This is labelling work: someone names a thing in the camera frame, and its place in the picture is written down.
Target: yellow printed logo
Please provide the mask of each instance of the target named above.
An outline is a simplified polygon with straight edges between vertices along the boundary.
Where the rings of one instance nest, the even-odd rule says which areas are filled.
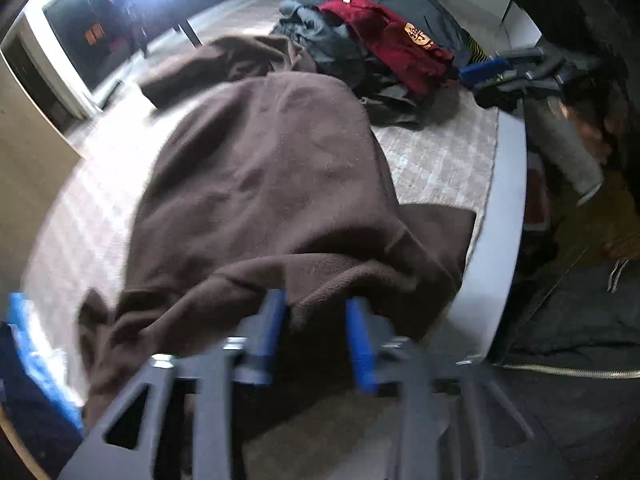
[[[407,23],[404,26],[404,31],[409,35],[411,41],[415,44],[423,46],[424,48],[429,48],[433,45],[433,41],[427,35],[425,35],[421,30],[415,28],[411,23]]]

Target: black fabric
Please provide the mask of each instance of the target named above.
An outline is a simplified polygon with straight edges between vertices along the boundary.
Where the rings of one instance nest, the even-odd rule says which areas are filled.
[[[279,7],[283,17],[271,33],[283,34],[300,44],[313,57],[318,72],[347,83],[372,124],[418,126],[418,102],[338,16],[318,9],[325,1],[328,0],[284,0]]]
[[[439,46],[452,53],[453,66],[462,69],[472,56],[469,34],[437,0],[371,0],[420,29]]]
[[[0,356],[2,409],[40,467],[57,478],[82,437],[24,373],[11,329],[4,322],[0,324]]]
[[[640,264],[615,293],[613,264],[523,282],[511,292],[491,359],[498,364],[578,370],[640,369]],[[638,433],[640,380],[605,380],[503,370],[579,479],[626,460]]]

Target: wooden panel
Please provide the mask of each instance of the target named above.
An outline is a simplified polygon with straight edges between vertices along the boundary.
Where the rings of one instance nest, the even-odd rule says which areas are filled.
[[[47,212],[80,160],[24,91],[0,53],[0,308]]]

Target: red shirt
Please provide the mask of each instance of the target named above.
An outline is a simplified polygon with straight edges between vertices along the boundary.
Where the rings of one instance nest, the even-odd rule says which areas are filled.
[[[415,94],[425,95],[446,80],[453,54],[386,7],[367,0],[329,0],[319,8],[348,23]]]

